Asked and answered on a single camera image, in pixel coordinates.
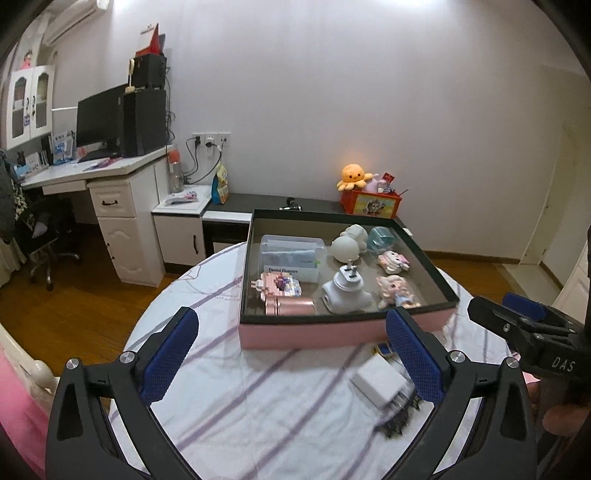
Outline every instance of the wall cabinet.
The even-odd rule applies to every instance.
[[[7,150],[51,133],[54,74],[52,65],[12,73],[8,89]]]

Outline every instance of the white door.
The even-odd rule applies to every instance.
[[[111,261],[121,281],[151,284],[135,218],[99,218]]]
[[[31,138],[31,84],[33,70],[13,72],[8,86],[6,148],[17,147]]]
[[[587,276],[587,245],[579,257],[579,262],[564,288],[554,302],[554,307],[584,323],[589,298],[589,278]]]
[[[154,224],[165,263],[194,266],[205,260],[199,217],[154,215]]]
[[[31,84],[31,138],[51,133],[51,104],[55,67],[35,67]]]

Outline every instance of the white charger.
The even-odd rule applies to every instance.
[[[351,381],[378,408],[382,408],[400,392],[407,379],[385,358],[373,355],[359,367]]]

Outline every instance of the white tablecloth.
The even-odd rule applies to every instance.
[[[152,404],[162,427],[204,480],[379,480],[420,430],[433,405],[423,402],[399,438],[374,434],[378,409],[350,382],[372,345],[302,351],[242,351],[239,298],[246,245],[225,249],[173,282],[129,337],[137,351],[181,306],[199,315],[199,335],[164,399]],[[460,297],[439,338],[473,361],[500,363],[506,343],[468,319]],[[474,420],[472,400],[440,469],[460,453]],[[113,429],[131,465],[143,464],[113,405]]]

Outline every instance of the human hand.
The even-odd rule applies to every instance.
[[[541,382],[527,384],[534,418],[537,417],[540,405],[540,387]],[[542,425],[548,433],[560,437],[572,437],[583,426],[587,415],[589,415],[589,411],[591,411],[591,404],[587,404],[584,407],[578,405],[556,405],[544,414]]]

